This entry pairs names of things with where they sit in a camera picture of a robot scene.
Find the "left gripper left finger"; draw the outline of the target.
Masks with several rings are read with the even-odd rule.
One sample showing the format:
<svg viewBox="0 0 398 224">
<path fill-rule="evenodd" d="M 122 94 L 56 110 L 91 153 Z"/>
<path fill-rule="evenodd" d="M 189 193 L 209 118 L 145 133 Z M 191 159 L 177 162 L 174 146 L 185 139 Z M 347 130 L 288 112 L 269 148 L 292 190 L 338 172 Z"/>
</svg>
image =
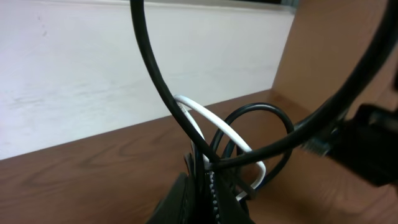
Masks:
<svg viewBox="0 0 398 224">
<path fill-rule="evenodd" d="M 146 224 L 195 224 L 197 214 L 197 175 L 195 156 L 184 155 L 188 173 L 180 173 L 176 181 L 154 209 Z"/>
</svg>

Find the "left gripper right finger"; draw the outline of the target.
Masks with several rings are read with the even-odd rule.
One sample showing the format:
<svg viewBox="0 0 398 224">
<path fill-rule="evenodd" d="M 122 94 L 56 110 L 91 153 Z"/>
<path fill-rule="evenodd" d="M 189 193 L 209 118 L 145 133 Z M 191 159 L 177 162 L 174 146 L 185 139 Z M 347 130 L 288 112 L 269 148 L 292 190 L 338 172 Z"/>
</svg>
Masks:
<svg viewBox="0 0 398 224">
<path fill-rule="evenodd" d="M 205 184 L 205 223 L 254 224 L 219 174 L 209 172 Z"/>
</svg>

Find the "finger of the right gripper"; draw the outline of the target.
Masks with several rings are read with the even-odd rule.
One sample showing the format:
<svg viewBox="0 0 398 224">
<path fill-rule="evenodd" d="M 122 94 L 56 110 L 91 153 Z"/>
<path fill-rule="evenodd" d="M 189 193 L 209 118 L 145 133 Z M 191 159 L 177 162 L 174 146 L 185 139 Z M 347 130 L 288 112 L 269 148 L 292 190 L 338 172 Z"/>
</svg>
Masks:
<svg viewBox="0 0 398 224">
<path fill-rule="evenodd" d="M 326 156 L 341 135 L 341 126 L 344 124 L 347 113 L 344 111 L 331 120 L 323 129 L 305 141 L 301 145 L 302 149 L 318 156 Z"/>
</svg>

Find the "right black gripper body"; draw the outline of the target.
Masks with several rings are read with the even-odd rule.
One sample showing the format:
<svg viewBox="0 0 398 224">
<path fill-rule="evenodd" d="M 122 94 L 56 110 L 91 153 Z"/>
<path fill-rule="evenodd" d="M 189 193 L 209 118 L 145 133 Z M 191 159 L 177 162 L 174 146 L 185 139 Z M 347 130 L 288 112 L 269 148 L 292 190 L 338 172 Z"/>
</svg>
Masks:
<svg viewBox="0 0 398 224">
<path fill-rule="evenodd" d="M 361 105 L 338 125 L 326 155 L 370 184 L 396 184 L 397 110 Z"/>
</svg>

